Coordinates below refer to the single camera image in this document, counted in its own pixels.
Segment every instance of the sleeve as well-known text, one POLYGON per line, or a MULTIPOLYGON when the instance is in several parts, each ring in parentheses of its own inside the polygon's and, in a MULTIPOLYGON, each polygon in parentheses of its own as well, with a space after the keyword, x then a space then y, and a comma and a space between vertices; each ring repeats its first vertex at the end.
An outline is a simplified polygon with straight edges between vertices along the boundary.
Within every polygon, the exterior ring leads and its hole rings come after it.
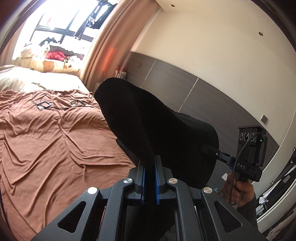
POLYGON ((256 219, 256 196, 254 194, 254 198, 246 203, 245 205, 238 207, 237 211, 252 225, 258 228, 257 219, 256 219))

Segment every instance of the red cloth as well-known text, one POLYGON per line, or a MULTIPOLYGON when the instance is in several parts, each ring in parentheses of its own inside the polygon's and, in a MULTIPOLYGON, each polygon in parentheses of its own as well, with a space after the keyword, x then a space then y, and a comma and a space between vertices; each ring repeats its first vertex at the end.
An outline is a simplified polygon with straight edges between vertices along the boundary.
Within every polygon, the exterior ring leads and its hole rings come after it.
POLYGON ((46 59, 55 59, 60 61, 64 61, 65 57, 66 56, 63 54, 62 51, 48 52, 46 55, 46 59))

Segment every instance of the cable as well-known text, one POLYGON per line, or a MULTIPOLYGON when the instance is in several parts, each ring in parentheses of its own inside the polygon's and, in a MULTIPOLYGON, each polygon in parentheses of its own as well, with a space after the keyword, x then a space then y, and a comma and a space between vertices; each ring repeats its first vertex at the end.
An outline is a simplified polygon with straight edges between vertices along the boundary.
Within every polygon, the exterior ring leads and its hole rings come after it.
POLYGON ((235 160, 233 169, 232 169, 232 173, 231 173, 231 183, 230 183, 230 190, 229 190, 229 197, 228 197, 228 203, 231 205, 231 198, 232 198, 232 189, 233 189, 233 182, 234 182, 234 172, 235 172, 235 167, 237 166, 237 160, 239 159, 239 156, 242 152, 242 150, 246 147, 246 145, 251 141, 251 139, 254 139, 255 136, 261 134, 260 132, 257 132, 254 136, 249 137, 249 139, 247 140, 247 142, 244 144, 244 146, 242 147, 242 149, 240 150, 239 154, 237 155, 237 159, 235 160))
MULTIPOLYGON (((44 91, 47 91, 48 93, 51 93, 51 92, 53 92, 53 91, 55 91, 55 90, 44 90, 44 91)), ((37 94, 38 92, 36 92, 35 94, 33 94, 32 95, 32 98, 31 98, 31 101, 36 105, 36 106, 38 106, 38 105, 40 105, 40 104, 37 104, 36 102, 34 102, 34 100, 33 100, 33 98, 34 98, 34 96, 37 94)), ((93 108, 93 106, 90 106, 90 105, 86 105, 86 103, 84 103, 83 101, 79 101, 78 99, 76 99, 73 95, 71 95, 71 94, 67 94, 67 95, 70 95, 76 102, 80 102, 81 103, 81 105, 78 105, 78 106, 75 106, 75 107, 91 107, 91 108, 93 108)), ((44 94, 43 96, 42 96, 42 98, 41 98, 41 100, 40 100, 40 103, 42 102, 42 99, 43 99, 43 97, 44 96, 47 96, 47 94, 44 94)), ((46 109, 46 110, 67 110, 67 109, 70 109, 70 108, 72 108, 73 106, 71 106, 71 107, 44 107, 44 109, 46 109)))

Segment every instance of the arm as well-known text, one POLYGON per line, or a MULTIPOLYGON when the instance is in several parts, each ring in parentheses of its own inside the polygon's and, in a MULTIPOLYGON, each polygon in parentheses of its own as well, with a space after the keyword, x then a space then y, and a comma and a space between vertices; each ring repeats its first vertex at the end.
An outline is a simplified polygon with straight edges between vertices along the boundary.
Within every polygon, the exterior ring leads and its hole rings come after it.
MULTIPOLYGON (((230 190, 231 172, 227 176, 227 180, 224 184, 223 198, 228 202, 229 190, 230 190)), ((256 220, 256 196, 254 193, 254 187, 251 182, 240 182, 234 180, 234 189, 232 191, 232 203, 239 200, 239 191, 243 191, 244 194, 239 202, 237 211, 252 225, 257 226, 256 220)))

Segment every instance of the black knit fabric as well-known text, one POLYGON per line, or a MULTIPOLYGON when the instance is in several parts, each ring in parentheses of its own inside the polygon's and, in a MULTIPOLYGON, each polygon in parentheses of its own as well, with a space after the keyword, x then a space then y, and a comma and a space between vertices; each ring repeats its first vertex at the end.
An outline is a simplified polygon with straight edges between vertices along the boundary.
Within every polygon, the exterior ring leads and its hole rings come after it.
POLYGON ((201 153, 200 146, 219 148, 211 125, 172 111, 151 93, 119 78, 105 80, 94 97, 112 132, 147 170, 153 170, 154 156, 160 155, 175 178, 199 189, 206 185, 216 159, 201 153))
POLYGON ((139 214, 139 206, 127 206, 126 208, 126 223, 124 230, 124 241, 130 241, 135 230, 135 221, 139 214))

